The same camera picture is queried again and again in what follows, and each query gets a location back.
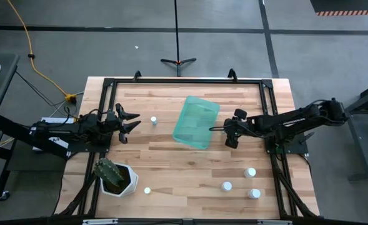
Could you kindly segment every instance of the white hexagonal pot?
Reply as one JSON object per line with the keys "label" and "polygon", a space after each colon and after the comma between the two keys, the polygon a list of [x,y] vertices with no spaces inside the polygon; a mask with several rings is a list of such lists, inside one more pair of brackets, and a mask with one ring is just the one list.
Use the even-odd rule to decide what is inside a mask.
{"label": "white hexagonal pot", "polygon": [[104,194],[108,194],[114,197],[123,197],[126,196],[130,193],[133,193],[136,190],[136,186],[138,185],[138,175],[132,170],[132,168],[128,165],[122,164],[122,163],[114,163],[115,165],[118,166],[124,166],[125,168],[128,168],[129,171],[129,179],[131,180],[131,182],[129,183],[129,185],[125,188],[125,190],[123,190],[120,194],[114,194],[111,193],[109,191],[107,191],[104,186],[103,186],[103,179],[101,178],[101,187],[102,187],[102,192]]}

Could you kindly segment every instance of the transparent plastic container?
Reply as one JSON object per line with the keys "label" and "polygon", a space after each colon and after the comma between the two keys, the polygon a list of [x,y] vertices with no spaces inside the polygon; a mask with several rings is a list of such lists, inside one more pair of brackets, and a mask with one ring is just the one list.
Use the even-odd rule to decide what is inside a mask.
{"label": "transparent plastic container", "polygon": [[194,96],[186,98],[172,137],[198,149],[209,147],[220,105]]}

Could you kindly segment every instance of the cactus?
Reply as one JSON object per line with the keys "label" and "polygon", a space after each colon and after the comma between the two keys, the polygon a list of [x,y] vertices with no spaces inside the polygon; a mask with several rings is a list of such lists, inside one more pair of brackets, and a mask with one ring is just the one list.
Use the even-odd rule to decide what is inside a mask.
{"label": "cactus", "polygon": [[119,188],[120,182],[124,180],[119,168],[109,159],[103,158],[95,163],[94,172],[105,182]]}

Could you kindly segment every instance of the concrete floor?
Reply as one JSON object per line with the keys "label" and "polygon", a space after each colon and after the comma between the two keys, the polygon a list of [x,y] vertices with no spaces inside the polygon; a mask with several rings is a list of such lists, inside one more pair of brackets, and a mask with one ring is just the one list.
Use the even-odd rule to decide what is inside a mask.
{"label": "concrete floor", "polygon": [[[30,25],[174,27],[174,4],[168,0],[13,2]],[[368,30],[368,16],[317,17],[309,1],[264,2],[271,29]],[[262,28],[258,0],[178,0],[178,6],[182,28]],[[5,0],[0,0],[0,24],[19,25]],[[136,70],[144,76],[175,76],[174,68],[159,62],[160,58],[175,59],[174,33],[30,34],[36,66],[70,93],[83,91],[88,76],[133,76]],[[183,69],[183,76],[224,77],[234,68],[240,77],[271,78],[263,34],[182,33],[180,45],[182,59],[198,59]],[[272,45],[279,77],[290,79],[297,107],[331,97],[347,106],[368,88],[368,36],[278,34],[272,35]],[[62,98],[31,70],[22,31],[0,31],[3,52],[19,54],[18,71],[55,102]],[[32,124],[53,110],[16,76],[0,113],[19,123]],[[368,222],[368,181],[347,181],[349,175],[362,171],[349,128],[320,127],[315,132],[307,143],[321,215]],[[7,184],[12,197],[0,202],[0,220],[50,215],[60,180],[61,172],[53,169],[12,172]]]}

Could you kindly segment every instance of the wooden tabletop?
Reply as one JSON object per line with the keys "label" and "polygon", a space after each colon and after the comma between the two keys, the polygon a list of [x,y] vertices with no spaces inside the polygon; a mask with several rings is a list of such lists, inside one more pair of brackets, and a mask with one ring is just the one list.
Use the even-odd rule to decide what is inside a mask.
{"label": "wooden tabletop", "polygon": [[[103,79],[88,78],[80,114],[97,109]],[[273,79],[273,85],[278,112],[293,110],[288,79]],[[224,145],[226,136],[214,132],[210,146],[199,150],[172,138],[187,96],[218,103],[221,108],[217,125],[231,118],[237,108],[247,111],[248,116],[262,114],[259,88],[254,84],[118,84],[115,103],[121,103],[126,112],[141,114],[138,119],[142,123],[127,135],[128,144],[121,144],[115,133],[106,157],[130,165],[139,180],[136,192],[122,198],[99,192],[96,217],[279,218],[271,161],[262,139],[240,137],[238,148],[231,149]],[[157,117],[156,126],[152,125],[152,116]],[[88,153],[79,153],[68,160],[56,213],[62,211],[81,188],[87,158]],[[288,155],[288,163],[294,189],[310,210],[318,214],[307,164],[298,155]],[[254,167],[257,174],[254,178],[245,178],[244,170],[250,167]],[[232,183],[232,191],[221,191],[224,181]],[[145,187],[151,188],[152,193],[144,194]],[[253,188],[261,191],[259,199],[247,197],[248,190]],[[289,212],[285,191],[283,196]]]}

